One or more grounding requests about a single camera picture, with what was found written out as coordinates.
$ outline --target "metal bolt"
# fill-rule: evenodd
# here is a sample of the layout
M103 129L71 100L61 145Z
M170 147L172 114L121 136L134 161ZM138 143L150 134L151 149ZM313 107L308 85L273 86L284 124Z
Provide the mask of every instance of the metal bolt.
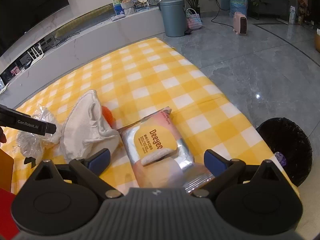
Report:
M193 195L195 197L207 197L209 195L209 191L207 191L206 189L196 189L195 191L193 191Z
M105 194L107 198L118 198L121 196L121 192L116 189L108 190Z

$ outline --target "yellow and white checkered tablecloth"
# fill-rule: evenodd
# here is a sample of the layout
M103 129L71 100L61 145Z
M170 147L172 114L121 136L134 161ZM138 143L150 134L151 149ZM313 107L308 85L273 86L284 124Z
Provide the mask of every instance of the yellow and white checkered tablecloth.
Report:
M247 164L260 164L270 158L283 171L247 118L196 66L157 38L92 61L36 94L18 111L32 114L41 104L62 124L77 99L89 89L95 89L101 104L112 111L116 129L169 106L173 123L196 162L203 163L205 150L212 149L227 159L239 158ZM23 164L15 140L18 131L5 128L4 133L8 141L1 148L14 158L12 192L17 193L34 168ZM56 149L47 150L44 158L55 164L65 163ZM125 151L112 157L100 177L124 192L137 186Z

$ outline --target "human hand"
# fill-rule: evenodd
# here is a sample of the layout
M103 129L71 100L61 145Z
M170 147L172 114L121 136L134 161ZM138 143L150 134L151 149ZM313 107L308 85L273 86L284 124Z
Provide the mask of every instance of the human hand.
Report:
M6 143L7 142L7 138L5 137L5 134L3 133L2 128L0 127L0 142L1 143Z

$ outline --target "dark floor border stripe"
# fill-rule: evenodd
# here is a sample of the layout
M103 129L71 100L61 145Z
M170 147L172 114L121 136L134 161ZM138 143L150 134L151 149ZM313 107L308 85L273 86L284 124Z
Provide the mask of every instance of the dark floor border stripe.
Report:
M266 30L265 28L262 28L260 25L285 25L285 23L253 23L252 25L259 27L262 30L265 30L268 33L271 33L272 35L278 37L279 39L285 41L286 43L290 44L292 47L296 48L298 51L300 51L302 54L304 54L306 57L308 57L309 59L311 59L315 64L317 64L318 67L320 67L320 64L318 62L316 62L314 59L312 59L309 55L307 55L306 53L304 53L301 49L297 48L296 46L294 46L292 43L286 41L285 39L281 38L280 36L272 33L271 31Z

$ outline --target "pink heater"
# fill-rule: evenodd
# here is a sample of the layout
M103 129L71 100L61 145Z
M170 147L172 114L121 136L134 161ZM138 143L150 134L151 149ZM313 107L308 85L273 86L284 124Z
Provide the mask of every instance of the pink heater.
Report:
M233 30L236 34L247 35L247 17L240 13L236 12L233 17Z

